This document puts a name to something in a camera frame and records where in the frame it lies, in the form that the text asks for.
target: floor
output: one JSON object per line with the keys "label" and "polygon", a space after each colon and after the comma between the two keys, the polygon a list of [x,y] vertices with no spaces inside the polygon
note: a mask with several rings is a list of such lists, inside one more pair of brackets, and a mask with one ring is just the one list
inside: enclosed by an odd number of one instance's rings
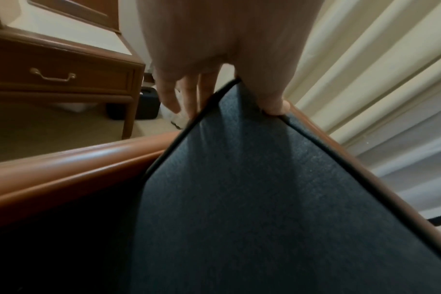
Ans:
{"label": "floor", "polygon": [[[104,105],[73,113],[52,105],[0,103],[0,162],[120,140],[123,121]],[[175,131],[168,121],[136,121],[132,138]]]}

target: curtain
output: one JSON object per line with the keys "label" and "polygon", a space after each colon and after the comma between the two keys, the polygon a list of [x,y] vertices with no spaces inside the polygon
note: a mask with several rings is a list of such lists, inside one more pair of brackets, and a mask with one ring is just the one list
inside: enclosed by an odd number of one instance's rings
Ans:
{"label": "curtain", "polygon": [[441,0],[327,0],[285,97],[441,216]]}

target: metal handle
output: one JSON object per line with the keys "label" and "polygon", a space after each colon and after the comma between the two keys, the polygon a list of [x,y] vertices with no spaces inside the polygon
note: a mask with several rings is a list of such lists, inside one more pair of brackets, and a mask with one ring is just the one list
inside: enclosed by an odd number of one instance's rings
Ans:
{"label": "metal handle", "polygon": [[77,75],[74,73],[69,73],[68,78],[45,77],[41,74],[39,69],[34,68],[34,67],[32,67],[30,69],[30,73],[37,75],[37,76],[40,76],[43,80],[47,80],[47,81],[51,81],[51,82],[64,82],[64,83],[66,83],[66,82],[70,81],[71,79],[75,79],[77,77]]}

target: drawer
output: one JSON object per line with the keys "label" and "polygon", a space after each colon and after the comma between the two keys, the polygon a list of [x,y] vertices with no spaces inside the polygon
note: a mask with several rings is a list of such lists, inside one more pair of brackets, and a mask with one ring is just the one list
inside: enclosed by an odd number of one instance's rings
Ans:
{"label": "drawer", "polygon": [[4,91],[130,94],[133,75],[131,67],[74,52],[0,46]]}

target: skin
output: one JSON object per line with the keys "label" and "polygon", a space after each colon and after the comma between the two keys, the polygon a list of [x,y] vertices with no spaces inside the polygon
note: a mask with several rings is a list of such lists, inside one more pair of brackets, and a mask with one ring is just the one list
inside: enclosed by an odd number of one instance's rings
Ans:
{"label": "skin", "polygon": [[190,118],[214,92],[224,63],[267,114],[283,100],[321,0],[139,0],[140,23],[153,59],[159,98],[180,111],[176,83]]}

